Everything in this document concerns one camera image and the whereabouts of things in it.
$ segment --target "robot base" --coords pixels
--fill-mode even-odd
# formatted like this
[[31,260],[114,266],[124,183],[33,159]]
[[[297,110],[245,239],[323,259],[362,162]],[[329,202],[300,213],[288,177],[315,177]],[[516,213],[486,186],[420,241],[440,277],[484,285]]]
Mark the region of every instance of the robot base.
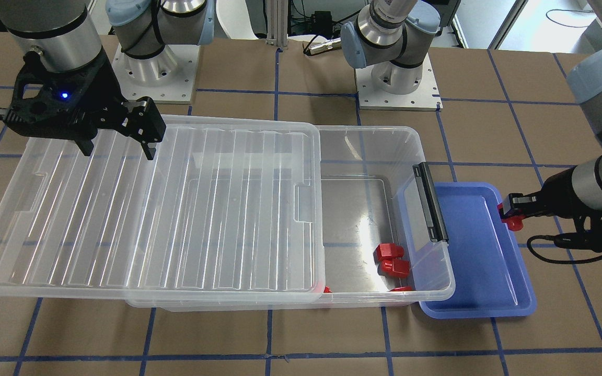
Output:
[[427,55],[422,64],[424,75],[420,87],[408,95],[394,95],[378,88],[371,79],[373,66],[355,69],[356,87],[359,92],[359,108],[365,110],[409,110],[435,111],[442,109],[443,103],[438,93],[431,61]]
[[200,47],[198,45],[170,45],[169,47],[178,58],[182,71],[169,77],[172,79],[167,83],[158,86],[144,86],[129,76],[129,69],[124,61],[125,55],[121,52],[122,46],[118,45],[112,64],[125,98],[149,96],[155,100],[155,103],[191,104],[196,69],[199,66]]

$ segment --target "red object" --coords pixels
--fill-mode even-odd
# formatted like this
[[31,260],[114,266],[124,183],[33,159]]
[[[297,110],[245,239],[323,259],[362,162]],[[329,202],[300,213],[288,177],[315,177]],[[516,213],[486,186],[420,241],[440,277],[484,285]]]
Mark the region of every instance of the red object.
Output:
[[378,261],[392,260],[403,257],[403,247],[394,243],[382,243],[375,248]]
[[[500,213],[503,210],[503,204],[500,203],[498,208]],[[524,224],[522,222],[524,219],[526,219],[526,216],[524,215],[512,216],[508,218],[501,218],[501,222],[506,224],[510,231],[519,231],[524,228]]]
[[397,292],[397,291],[412,291],[412,290],[413,290],[413,288],[410,286],[401,286],[401,287],[392,288],[390,291]]
[[410,262],[399,258],[383,260],[380,268],[394,278],[406,278],[410,274]]

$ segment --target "clear plastic container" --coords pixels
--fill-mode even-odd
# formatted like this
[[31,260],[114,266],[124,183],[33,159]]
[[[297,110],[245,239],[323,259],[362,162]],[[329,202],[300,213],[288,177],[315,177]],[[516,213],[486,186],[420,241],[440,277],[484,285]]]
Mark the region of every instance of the clear plastic container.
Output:
[[[312,303],[260,304],[128,300],[172,311],[317,309],[400,306],[445,300],[455,289],[432,179],[423,179],[420,136],[404,126],[318,126],[322,145],[322,212],[327,285]],[[380,243],[406,249],[411,274],[378,273]],[[408,292],[392,288],[411,286]]]
[[325,287],[319,132],[165,116],[154,161],[30,139],[0,204],[0,295],[308,303]]

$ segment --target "tiled table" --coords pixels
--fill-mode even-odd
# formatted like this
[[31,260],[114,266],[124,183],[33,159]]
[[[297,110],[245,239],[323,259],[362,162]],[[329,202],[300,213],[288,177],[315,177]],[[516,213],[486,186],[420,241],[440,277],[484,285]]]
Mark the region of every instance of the tiled table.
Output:
[[[109,53],[117,40],[104,37]],[[340,52],[285,52],[216,40],[202,52],[192,107],[169,114],[313,124],[405,125],[436,181],[487,181],[529,193],[600,155],[564,83],[583,57],[434,49],[442,112],[359,111]],[[0,33],[0,107],[22,63]],[[0,123],[0,199],[26,139]],[[531,219],[528,236],[570,229]],[[0,298],[0,374],[404,374],[602,376],[602,262],[552,266],[523,255],[538,310],[521,319],[437,321],[420,307],[172,313],[120,301]]]

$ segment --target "translucent lid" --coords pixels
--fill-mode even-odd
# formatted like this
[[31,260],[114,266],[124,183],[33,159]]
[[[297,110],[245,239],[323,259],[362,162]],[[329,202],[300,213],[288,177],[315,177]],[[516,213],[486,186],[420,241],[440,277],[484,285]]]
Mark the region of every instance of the translucent lid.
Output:
[[312,302],[325,287],[319,132],[165,116],[155,160],[30,139],[0,204],[0,295]]

